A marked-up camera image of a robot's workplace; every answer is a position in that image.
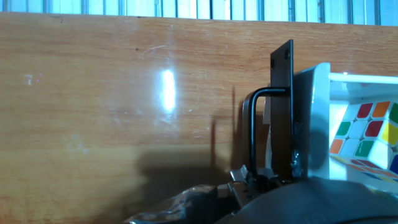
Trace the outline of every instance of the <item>white square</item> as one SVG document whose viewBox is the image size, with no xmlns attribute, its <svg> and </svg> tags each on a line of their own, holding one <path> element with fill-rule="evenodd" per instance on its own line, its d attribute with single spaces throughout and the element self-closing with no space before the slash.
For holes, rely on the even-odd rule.
<svg viewBox="0 0 398 224">
<path fill-rule="evenodd" d="M 355 120 L 360 107 L 361 105 L 348 105 L 346 113 L 344 114 L 343 121 Z"/>
<path fill-rule="evenodd" d="M 356 148 L 358 147 L 359 139 L 349 139 L 343 144 L 339 156 L 342 158 L 353 158 Z"/>
</svg>

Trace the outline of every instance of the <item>orange square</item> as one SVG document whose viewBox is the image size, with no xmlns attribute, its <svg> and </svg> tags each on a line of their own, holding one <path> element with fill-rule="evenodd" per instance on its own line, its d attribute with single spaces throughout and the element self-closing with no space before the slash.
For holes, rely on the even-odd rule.
<svg viewBox="0 0 398 224">
<path fill-rule="evenodd" d="M 379 172 L 375 171 L 374 169 L 368 168 L 368 167 L 362 167 L 363 169 L 366 169 L 366 171 L 372 173 L 372 174 L 380 174 Z"/>
<path fill-rule="evenodd" d="M 349 165 L 350 167 L 352 167 L 352 168 L 354 168 L 354 169 L 356 169 L 358 171 L 362 171 L 362 172 L 365 171 L 365 170 L 362 170 L 360 167 L 357 167 L 356 165 L 352 165 L 352 164 L 347 164 L 347 165 Z"/>
<path fill-rule="evenodd" d="M 340 152 L 342 145 L 343 145 L 342 139 L 335 139 L 331 144 L 329 152 L 333 154 L 338 154 Z"/>
<path fill-rule="evenodd" d="M 386 115 L 389 106 L 390 106 L 390 101 L 377 103 L 376 107 L 374 108 L 372 117 L 383 118 Z"/>
<path fill-rule="evenodd" d="M 379 173 L 384 174 L 388 177 L 392 177 L 392 178 L 398 178 L 398 176 L 396 176 L 395 174 L 391 174 L 390 172 L 384 171 L 384 170 L 377 170 Z"/>
</svg>

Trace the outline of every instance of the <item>black metal bracket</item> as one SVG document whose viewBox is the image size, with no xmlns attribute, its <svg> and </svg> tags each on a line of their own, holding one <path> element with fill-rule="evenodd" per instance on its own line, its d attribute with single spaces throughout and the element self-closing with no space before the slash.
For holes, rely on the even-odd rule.
<svg viewBox="0 0 398 224">
<path fill-rule="evenodd" d="M 248 144 L 245 159 L 248 171 L 257 178 L 256 103 L 260 96 L 271 96 L 272 169 L 282 180 L 292 178 L 293 143 L 293 40 L 271 53 L 271 87 L 260 88 L 243 103 L 243 134 Z"/>
</svg>

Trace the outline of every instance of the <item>red square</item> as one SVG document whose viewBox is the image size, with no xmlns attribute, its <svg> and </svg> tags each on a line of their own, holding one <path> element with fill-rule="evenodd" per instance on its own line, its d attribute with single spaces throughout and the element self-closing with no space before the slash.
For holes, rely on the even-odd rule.
<svg viewBox="0 0 398 224">
<path fill-rule="evenodd" d="M 383 121 L 371 121 L 366 129 L 366 137 L 377 137 L 379 135 Z"/>
<path fill-rule="evenodd" d="M 359 111 L 358 111 L 358 115 L 356 115 L 357 118 L 366 118 L 369 113 L 371 112 L 373 103 L 366 103 L 361 105 Z"/>
</svg>

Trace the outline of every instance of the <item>metal rod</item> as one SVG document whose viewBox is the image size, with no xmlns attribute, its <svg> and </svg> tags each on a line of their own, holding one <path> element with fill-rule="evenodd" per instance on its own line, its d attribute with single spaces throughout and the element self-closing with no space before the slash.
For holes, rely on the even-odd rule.
<svg viewBox="0 0 398 224">
<path fill-rule="evenodd" d="M 264 5 L 264 0 L 257 0 L 257 20 L 259 21 L 265 20 Z"/>
<path fill-rule="evenodd" d="M 243 20 L 246 20 L 246 0 L 243 0 Z"/>
<path fill-rule="evenodd" d="M 126 5 L 124 3 L 124 0 L 119 0 L 119 16 L 126 15 Z"/>
<path fill-rule="evenodd" d="M 106 0 L 102 1 L 102 15 L 106 15 Z"/>
<path fill-rule="evenodd" d="M 289 0 L 289 21 L 295 22 L 296 21 L 296 1 Z"/>
<path fill-rule="evenodd" d="M 88 14 L 88 1 L 89 0 L 80 0 L 82 14 Z"/>
<path fill-rule="evenodd" d="M 308 22 L 308 0 L 305 0 L 305 22 Z"/>
<path fill-rule="evenodd" d="M 326 22 L 326 20 L 325 20 L 325 0 L 318 0 L 318 21 Z"/>
<path fill-rule="evenodd" d="M 232 2 L 233 0 L 229 0 L 229 18 L 232 20 Z"/>
<path fill-rule="evenodd" d="M 380 0 L 374 0 L 374 25 L 381 25 Z"/>
<path fill-rule="evenodd" d="M 249 171 L 257 176 L 256 166 L 256 104 L 260 96 L 290 96 L 290 88 L 265 87 L 247 96 L 249 124 Z"/>
<path fill-rule="evenodd" d="M 47 0 L 43 0 L 42 1 L 42 10 L 43 10 L 43 13 L 48 13 L 48 10 L 49 10 L 49 8 L 48 8 L 48 5 L 47 5 Z"/>
<path fill-rule="evenodd" d="M 8 12 L 8 0 L 2 0 L 2 11 Z"/>
<path fill-rule="evenodd" d="M 354 24 L 354 3 L 353 0 L 347 0 L 347 23 Z"/>
<path fill-rule="evenodd" d="M 213 19 L 213 0 L 210 1 L 210 19 Z"/>
</svg>

